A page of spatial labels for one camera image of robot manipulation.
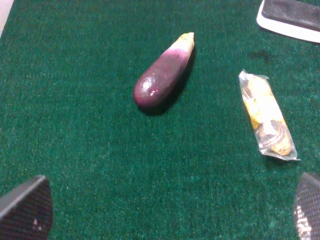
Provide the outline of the left gripper black textured right finger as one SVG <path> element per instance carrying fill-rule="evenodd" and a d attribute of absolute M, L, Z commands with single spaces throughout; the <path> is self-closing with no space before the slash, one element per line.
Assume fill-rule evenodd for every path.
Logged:
<path fill-rule="evenodd" d="M 320 178 L 304 172 L 293 203 L 293 222 L 301 240 L 320 238 Z"/>

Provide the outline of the left gripper black textured left finger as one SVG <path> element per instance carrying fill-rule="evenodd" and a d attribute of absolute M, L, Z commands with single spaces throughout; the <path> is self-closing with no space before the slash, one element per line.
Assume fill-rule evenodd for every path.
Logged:
<path fill-rule="evenodd" d="M 2 240 L 47 240 L 53 225 L 48 178 L 36 175 L 0 198 Z"/>

